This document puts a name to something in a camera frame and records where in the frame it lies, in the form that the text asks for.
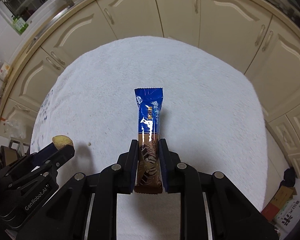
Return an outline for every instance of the countertop edge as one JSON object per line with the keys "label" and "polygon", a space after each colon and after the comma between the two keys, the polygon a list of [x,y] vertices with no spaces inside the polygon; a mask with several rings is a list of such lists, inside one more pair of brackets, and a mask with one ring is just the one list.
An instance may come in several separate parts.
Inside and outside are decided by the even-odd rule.
{"label": "countertop edge", "polygon": [[[8,100],[9,94],[12,90],[12,87],[17,80],[18,76],[20,75],[22,69],[28,62],[28,60],[32,57],[32,55],[36,52],[36,50],[41,46],[41,44],[67,19],[69,19],[71,16],[73,16],[76,12],[83,9],[88,4],[94,2],[96,0],[84,0],[80,2],[79,4],[76,4],[73,6],[70,10],[68,10],[60,19],[58,19],[52,26],[50,26],[44,34],[42,34],[38,40],[34,43],[34,45],[31,47],[31,49],[26,53],[26,49],[29,46],[32,39],[37,35],[37,33],[40,31],[41,28],[38,29],[38,31],[27,41],[27,43],[24,45],[24,47],[20,50],[18,56],[13,61],[13,71],[8,79],[8,82],[5,86],[5,90],[2,94],[1,102],[0,102],[0,117],[2,115],[2,111],[4,108],[4,105],[6,104],[6,101]],[[281,21],[283,21],[299,38],[300,38],[300,29],[297,25],[295,25],[294,22],[292,22],[284,13],[279,11],[276,7],[274,7],[272,4],[265,0],[251,0],[255,2],[256,4],[260,5],[261,7],[268,10],[270,13],[275,15],[277,18],[279,18]],[[49,21],[45,21],[41,26],[45,26]]]}

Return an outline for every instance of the plastic bag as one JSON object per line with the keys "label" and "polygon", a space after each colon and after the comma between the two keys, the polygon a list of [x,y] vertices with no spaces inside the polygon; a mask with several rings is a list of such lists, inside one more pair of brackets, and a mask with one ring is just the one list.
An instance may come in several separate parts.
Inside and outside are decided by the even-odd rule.
{"label": "plastic bag", "polygon": [[4,122],[4,125],[4,130],[9,137],[21,140],[26,138],[26,125],[23,120],[8,119]]}

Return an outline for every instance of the chocolate bar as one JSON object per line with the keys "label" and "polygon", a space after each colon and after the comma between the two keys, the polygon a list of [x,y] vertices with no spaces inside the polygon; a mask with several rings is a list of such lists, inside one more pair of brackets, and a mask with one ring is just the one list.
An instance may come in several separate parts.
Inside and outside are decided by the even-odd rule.
{"label": "chocolate bar", "polygon": [[162,88],[135,89],[139,107],[139,156],[137,184],[134,191],[146,194],[162,193],[158,156],[159,114],[163,100]]}

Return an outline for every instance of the white fluffy towel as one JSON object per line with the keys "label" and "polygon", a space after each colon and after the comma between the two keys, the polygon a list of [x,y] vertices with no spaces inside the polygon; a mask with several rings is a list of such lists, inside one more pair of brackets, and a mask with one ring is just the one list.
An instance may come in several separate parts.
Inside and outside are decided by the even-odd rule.
{"label": "white fluffy towel", "polygon": [[[163,87],[160,137],[198,171],[222,171],[261,211],[267,180],[266,131],[258,97],[239,71],[180,41],[134,37],[85,53],[60,75],[36,119],[32,152],[67,135],[75,156],[59,169],[101,172],[138,135],[135,88]],[[118,195],[117,237],[178,239],[179,194]]]}

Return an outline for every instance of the potato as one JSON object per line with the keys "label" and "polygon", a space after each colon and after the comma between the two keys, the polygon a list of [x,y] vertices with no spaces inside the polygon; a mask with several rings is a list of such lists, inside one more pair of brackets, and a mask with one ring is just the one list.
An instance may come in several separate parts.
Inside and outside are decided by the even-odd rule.
{"label": "potato", "polygon": [[68,144],[73,146],[73,141],[68,136],[65,136],[65,135],[57,135],[57,136],[53,137],[52,142],[58,150],[60,150],[61,148],[63,148],[64,146],[66,146]]}

